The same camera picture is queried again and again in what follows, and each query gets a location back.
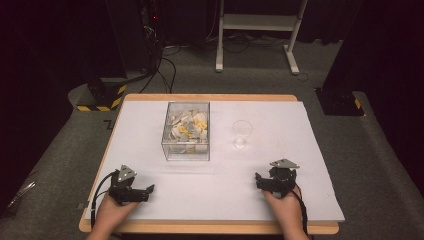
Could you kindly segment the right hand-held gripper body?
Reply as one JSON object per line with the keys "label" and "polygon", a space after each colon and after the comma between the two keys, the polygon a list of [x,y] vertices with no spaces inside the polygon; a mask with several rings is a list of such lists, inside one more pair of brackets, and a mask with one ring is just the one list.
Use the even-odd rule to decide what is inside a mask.
{"label": "right hand-held gripper body", "polygon": [[298,165],[288,159],[280,159],[271,162],[269,170],[271,183],[267,189],[270,193],[279,193],[281,197],[286,196],[296,186],[296,169]]}

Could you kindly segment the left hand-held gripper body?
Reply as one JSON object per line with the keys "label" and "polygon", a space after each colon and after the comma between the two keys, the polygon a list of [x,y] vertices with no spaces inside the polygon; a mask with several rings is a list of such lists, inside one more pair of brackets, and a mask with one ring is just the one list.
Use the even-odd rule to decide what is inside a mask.
{"label": "left hand-held gripper body", "polygon": [[132,184],[137,173],[126,165],[112,173],[109,196],[119,205],[130,202],[147,202],[148,189],[133,189]]}

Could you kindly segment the pile of white yellow packets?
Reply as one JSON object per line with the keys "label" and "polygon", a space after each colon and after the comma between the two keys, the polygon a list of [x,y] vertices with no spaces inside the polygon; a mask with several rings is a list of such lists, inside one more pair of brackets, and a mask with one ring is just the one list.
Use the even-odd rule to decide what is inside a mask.
{"label": "pile of white yellow packets", "polygon": [[199,109],[170,113],[163,142],[173,154],[205,154],[208,151],[208,114]]}

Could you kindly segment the person's left hand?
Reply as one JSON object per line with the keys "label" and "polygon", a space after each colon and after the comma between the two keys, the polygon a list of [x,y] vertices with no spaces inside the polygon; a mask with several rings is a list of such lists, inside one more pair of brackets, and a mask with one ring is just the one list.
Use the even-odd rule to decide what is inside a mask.
{"label": "person's left hand", "polygon": [[139,206],[138,202],[119,205],[106,194],[98,208],[93,230],[112,233]]}

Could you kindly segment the person's right hand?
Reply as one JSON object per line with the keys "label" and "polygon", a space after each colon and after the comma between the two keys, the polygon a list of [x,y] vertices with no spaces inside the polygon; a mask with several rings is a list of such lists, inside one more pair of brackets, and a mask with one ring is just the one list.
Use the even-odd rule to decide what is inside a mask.
{"label": "person's right hand", "polygon": [[268,191],[262,191],[262,194],[277,219],[284,235],[288,235],[295,231],[303,231],[302,210],[298,200],[300,197],[300,190],[298,187],[295,187],[292,192],[288,193],[283,198],[276,198]]}

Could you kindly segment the clear plastic cup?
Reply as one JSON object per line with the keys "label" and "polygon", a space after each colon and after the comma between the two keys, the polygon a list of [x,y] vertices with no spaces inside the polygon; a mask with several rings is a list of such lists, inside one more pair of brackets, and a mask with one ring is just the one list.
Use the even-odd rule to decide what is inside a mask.
{"label": "clear plastic cup", "polygon": [[246,120],[238,120],[233,126],[234,140],[233,144],[236,148],[242,149],[247,144],[247,139],[253,131],[253,125]]}

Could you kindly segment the black stand with striped base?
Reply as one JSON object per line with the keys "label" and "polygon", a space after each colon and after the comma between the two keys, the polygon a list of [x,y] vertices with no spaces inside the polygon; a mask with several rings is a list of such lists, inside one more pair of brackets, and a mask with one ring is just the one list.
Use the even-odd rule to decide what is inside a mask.
{"label": "black stand with striped base", "polygon": [[79,111],[111,111],[120,102],[124,84],[106,78],[125,76],[118,42],[106,0],[79,0],[81,47],[84,51],[87,86],[77,103]]}

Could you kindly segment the black stand base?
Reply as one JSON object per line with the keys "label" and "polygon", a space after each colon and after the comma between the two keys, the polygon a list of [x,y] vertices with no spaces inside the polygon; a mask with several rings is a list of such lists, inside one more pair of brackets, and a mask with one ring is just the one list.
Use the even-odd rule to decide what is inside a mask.
{"label": "black stand base", "polygon": [[316,88],[315,94],[323,113],[329,116],[364,116],[360,101],[352,94],[337,94],[330,90]]}

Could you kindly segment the shiny metal object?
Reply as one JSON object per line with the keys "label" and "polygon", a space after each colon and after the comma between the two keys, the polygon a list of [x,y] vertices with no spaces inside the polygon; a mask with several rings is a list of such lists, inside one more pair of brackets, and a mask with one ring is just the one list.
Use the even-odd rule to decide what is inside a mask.
{"label": "shiny metal object", "polygon": [[29,185],[27,185],[26,187],[20,189],[15,197],[11,200],[11,202],[8,204],[7,206],[7,210],[12,209],[14,206],[17,205],[17,203],[22,199],[22,197],[29,191],[31,190],[34,186],[36,185],[35,181],[31,182]]}

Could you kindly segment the white metal stand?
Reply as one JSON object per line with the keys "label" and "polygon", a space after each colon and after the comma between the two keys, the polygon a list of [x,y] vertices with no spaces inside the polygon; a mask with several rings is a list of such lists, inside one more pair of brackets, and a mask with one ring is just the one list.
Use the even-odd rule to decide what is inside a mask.
{"label": "white metal stand", "polygon": [[255,30],[290,32],[290,40],[283,46],[291,73],[299,75],[300,70],[296,63],[293,48],[303,20],[308,0],[300,0],[300,7],[296,15],[252,15],[252,14],[228,14],[224,10],[225,0],[219,3],[219,26],[218,43],[216,52],[215,71],[222,72],[224,69],[223,39],[225,30]]}

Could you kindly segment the dark equipment rack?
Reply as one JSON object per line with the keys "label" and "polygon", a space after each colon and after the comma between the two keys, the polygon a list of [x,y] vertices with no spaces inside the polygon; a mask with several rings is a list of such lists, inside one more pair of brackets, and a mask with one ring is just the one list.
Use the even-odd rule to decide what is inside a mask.
{"label": "dark equipment rack", "polygon": [[157,68],[163,48],[163,31],[160,23],[160,6],[157,0],[140,0],[141,19],[149,54],[149,69]]}

